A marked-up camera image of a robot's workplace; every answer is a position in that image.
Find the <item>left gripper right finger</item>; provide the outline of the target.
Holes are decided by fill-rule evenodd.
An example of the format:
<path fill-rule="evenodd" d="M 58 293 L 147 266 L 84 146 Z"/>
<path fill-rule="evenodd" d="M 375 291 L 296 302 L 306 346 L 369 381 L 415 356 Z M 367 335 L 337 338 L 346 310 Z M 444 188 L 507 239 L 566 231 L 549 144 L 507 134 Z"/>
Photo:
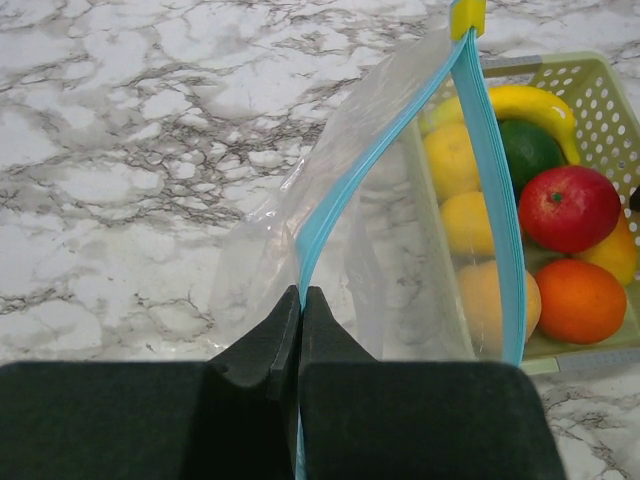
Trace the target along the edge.
<path fill-rule="evenodd" d="M 496 362 L 383 362 L 321 291 L 302 314 L 301 479 L 562 479 L 532 381 Z"/>

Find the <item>pale green plastic basket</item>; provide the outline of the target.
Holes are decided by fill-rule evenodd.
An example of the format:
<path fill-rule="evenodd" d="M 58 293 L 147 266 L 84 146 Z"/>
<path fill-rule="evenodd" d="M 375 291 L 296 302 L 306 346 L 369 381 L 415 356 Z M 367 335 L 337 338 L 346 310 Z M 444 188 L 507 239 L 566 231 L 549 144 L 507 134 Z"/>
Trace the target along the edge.
<path fill-rule="evenodd" d="M 614 185 L 623 206 L 632 243 L 639 243 L 639 214 L 632 198 L 639 185 L 639 122 L 606 59 L 595 52 L 576 52 L 506 59 L 484 59 L 484 75 L 496 85 L 519 81 L 539 87 L 564 100 L 576 114 L 581 162 L 604 174 Z M 461 309 L 454 270 L 463 259 L 451 256 L 444 237 L 431 174 L 419 145 L 417 123 L 402 135 L 417 222 L 427 253 L 427 270 L 434 274 L 435 318 L 444 333 L 461 347 L 465 359 L 478 353 L 470 339 Z M 557 342 L 536 333 L 526 344 L 521 363 L 529 375 L 589 370 L 639 359 L 639 280 L 625 288 L 627 310 L 620 329 L 599 343 L 579 346 Z"/>

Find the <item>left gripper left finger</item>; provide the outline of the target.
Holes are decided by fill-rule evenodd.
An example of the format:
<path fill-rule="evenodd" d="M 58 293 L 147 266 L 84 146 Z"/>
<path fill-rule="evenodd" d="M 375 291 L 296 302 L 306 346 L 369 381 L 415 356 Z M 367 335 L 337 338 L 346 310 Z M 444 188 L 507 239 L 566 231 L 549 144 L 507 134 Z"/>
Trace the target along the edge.
<path fill-rule="evenodd" d="M 5 479 L 290 479 L 299 294 L 208 361 L 1 369 Z"/>

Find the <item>red apple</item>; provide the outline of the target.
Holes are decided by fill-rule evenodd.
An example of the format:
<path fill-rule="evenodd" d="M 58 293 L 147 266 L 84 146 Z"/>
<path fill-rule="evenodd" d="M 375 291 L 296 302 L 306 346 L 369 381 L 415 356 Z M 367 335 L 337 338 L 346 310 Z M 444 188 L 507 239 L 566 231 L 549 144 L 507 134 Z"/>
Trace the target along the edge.
<path fill-rule="evenodd" d="M 622 210 L 613 184 L 583 166 L 544 171 L 523 189 L 518 207 L 521 226 L 539 246 L 580 253 L 615 229 Z"/>

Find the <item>clear zip top bag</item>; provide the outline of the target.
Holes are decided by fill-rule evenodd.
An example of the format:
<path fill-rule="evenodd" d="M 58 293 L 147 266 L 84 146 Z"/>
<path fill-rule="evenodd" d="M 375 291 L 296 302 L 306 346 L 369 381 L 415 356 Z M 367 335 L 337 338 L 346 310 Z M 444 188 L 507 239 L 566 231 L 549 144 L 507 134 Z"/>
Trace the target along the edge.
<path fill-rule="evenodd" d="M 228 234 L 210 306 L 227 343 L 266 318 L 289 287 L 301 315 L 317 287 L 343 329 L 377 360 L 522 361 L 526 272 L 498 122 L 477 40 L 482 1 L 455 1 L 447 28 L 387 57 L 352 90 L 312 150 Z M 502 353 L 465 359 L 435 318 L 436 278 L 417 222 L 402 135 L 458 97 L 495 245 Z"/>

